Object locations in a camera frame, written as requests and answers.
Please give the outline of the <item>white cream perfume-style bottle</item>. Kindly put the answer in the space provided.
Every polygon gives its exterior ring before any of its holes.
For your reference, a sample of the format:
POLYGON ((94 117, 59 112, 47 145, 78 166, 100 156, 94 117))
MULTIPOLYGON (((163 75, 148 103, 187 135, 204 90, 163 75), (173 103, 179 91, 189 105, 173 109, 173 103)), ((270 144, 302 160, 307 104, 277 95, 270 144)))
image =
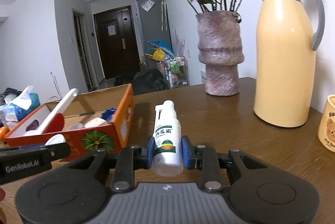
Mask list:
POLYGON ((93 118, 84 124, 84 128, 96 128, 98 126, 108 125, 108 122, 100 117, 93 118))

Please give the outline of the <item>cream yellow thermos jug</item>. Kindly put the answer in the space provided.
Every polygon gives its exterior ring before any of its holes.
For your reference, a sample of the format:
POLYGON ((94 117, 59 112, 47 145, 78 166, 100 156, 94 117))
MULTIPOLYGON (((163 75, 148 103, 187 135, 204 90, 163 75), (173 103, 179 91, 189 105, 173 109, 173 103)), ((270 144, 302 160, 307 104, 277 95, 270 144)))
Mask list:
POLYGON ((253 107, 261 120, 282 128, 306 123, 324 28, 322 0, 262 0, 253 107))

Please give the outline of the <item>dark wooden entrance door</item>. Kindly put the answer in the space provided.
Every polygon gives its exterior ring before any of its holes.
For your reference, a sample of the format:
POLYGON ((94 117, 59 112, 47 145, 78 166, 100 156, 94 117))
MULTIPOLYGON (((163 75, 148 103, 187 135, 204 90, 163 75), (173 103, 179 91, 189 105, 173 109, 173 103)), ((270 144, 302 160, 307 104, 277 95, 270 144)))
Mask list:
POLYGON ((140 57, 131 6, 94 14, 105 79, 140 71, 140 57))

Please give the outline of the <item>purple round object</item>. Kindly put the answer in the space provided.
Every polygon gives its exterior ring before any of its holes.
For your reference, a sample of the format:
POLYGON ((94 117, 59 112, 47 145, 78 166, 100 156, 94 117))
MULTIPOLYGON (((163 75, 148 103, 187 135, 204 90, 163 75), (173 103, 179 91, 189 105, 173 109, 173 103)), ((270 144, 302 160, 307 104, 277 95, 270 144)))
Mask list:
POLYGON ((26 127, 26 131, 30 131, 30 130, 36 130, 39 127, 39 122, 38 120, 33 120, 27 127, 26 127))

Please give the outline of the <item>pink textured flower vase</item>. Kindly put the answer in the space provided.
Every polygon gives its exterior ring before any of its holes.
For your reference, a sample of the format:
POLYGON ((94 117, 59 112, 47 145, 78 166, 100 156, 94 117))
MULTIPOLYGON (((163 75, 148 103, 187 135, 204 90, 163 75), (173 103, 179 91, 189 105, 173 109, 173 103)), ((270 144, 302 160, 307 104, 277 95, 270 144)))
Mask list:
POLYGON ((239 15, 231 11, 211 11, 196 15, 199 36, 198 59, 206 65, 206 93, 212 96, 238 94, 238 64, 242 52, 239 15))

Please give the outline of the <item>large white bottle cap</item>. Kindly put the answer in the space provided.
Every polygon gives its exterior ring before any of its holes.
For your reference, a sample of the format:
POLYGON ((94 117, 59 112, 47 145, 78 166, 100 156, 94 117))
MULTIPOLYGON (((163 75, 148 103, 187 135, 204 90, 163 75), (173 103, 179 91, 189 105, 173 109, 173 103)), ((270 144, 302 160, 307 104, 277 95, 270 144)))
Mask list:
POLYGON ((56 145, 59 143, 65 143, 66 139, 62 134, 56 134, 52 136, 49 140, 46 141, 45 145, 50 146, 50 145, 56 145))

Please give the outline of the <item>red cardboard produce box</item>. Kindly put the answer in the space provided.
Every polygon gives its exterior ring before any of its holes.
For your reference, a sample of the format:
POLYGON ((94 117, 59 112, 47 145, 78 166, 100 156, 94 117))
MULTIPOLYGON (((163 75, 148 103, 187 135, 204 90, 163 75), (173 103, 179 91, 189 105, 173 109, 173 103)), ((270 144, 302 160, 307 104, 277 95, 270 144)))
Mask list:
POLYGON ((79 158, 96 149, 118 153, 126 147, 135 107, 131 84, 79 94, 62 114, 64 126, 60 131, 26 136, 28 127, 33 122, 41 125, 57 104, 58 102, 54 101, 39 106, 10 130, 4 136, 4 141, 10 147, 37 145, 46 143, 56 134, 62 134, 71 151, 66 161, 79 158), (77 124, 85 125, 95 118, 101 118, 102 114, 106 114, 110 109, 114 109, 115 112, 107 124, 71 129, 77 124))

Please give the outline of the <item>yellow and blue bags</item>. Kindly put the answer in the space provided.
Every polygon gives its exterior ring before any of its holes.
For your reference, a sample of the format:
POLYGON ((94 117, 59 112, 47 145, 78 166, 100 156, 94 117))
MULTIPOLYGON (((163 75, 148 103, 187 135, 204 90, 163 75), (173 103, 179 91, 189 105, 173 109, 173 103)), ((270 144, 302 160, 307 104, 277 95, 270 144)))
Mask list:
POLYGON ((170 46, 164 40, 151 40, 147 41, 152 47, 147 49, 144 53, 146 57, 149 57, 155 62, 160 62, 164 60, 164 57, 173 57, 174 52, 170 46))

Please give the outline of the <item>black bag on chair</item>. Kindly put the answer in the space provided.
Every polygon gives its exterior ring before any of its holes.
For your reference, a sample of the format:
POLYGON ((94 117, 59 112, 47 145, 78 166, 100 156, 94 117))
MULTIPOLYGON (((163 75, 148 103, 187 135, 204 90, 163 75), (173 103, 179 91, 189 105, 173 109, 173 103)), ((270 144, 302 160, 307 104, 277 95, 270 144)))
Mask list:
POLYGON ((126 73, 116 77, 114 86, 131 84, 134 95, 142 95, 169 89, 167 80, 158 69, 149 69, 137 73, 126 73))

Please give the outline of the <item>white spray bottle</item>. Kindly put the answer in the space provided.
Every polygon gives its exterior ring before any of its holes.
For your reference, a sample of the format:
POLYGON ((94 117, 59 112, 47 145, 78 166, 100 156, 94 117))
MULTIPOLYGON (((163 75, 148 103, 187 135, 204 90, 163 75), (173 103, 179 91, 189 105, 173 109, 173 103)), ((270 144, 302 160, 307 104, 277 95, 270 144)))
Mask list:
POLYGON ((181 126, 174 102, 164 101, 155 106, 155 139, 152 170, 164 177, 177 176, 183 171, 181 126))

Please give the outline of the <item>beige bear mug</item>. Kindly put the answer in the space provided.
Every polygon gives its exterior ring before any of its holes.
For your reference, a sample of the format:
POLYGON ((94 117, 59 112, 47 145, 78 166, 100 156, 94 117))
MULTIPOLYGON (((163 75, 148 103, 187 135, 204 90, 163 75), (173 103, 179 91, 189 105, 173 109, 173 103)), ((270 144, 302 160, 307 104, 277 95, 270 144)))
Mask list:
POLYGON ((317 136, 321 144, 335 152, 335 95, 329 95, 326 99, 324 112, 318 127, 317 136))

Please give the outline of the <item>grey refrigerator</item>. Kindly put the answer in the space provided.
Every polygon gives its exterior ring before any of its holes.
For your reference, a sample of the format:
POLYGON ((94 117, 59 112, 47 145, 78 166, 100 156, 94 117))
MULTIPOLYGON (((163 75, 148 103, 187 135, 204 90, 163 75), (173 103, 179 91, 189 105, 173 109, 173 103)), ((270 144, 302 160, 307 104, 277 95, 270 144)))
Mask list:
POLYGON ((136 0, 136 9, 144 54, 153 54, 149 41, 164 41, 172 50, 165 0, 136 0))

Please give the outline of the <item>orange fruit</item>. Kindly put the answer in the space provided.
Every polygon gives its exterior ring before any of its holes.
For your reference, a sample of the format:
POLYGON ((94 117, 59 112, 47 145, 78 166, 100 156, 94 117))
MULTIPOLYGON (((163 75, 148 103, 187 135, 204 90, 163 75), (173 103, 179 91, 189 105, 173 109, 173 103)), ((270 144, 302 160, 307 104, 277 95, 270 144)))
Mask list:
POLYGON ((9 128, 6 126, 0 128, 0 142, 5 142, 5 136, 9 133, 9 131, 9 128))

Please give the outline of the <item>purple decorative feather plant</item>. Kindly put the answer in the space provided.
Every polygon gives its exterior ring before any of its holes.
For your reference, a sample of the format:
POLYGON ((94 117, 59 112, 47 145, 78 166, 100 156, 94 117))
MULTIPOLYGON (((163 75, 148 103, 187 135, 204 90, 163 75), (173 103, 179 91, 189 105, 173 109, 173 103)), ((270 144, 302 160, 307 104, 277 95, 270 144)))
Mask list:
POLYGON ((178 56, 184 56, 184 48, 185 48, 185 40, 181 38, 177 31, 175 30, 175 44, 174 44, 174 51, 178 56))

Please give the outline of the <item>blue tissue pack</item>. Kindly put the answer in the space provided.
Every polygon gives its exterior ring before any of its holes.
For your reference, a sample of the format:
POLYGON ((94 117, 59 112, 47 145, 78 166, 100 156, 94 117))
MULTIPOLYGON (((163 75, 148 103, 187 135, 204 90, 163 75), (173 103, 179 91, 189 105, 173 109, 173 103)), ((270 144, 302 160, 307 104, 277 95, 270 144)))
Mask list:
POLYGON ((3 107, 6 121, 19 122, 40 106, 39 96, 33 93, 33 88, 33 85, 27 86, 18 97, 3 107))

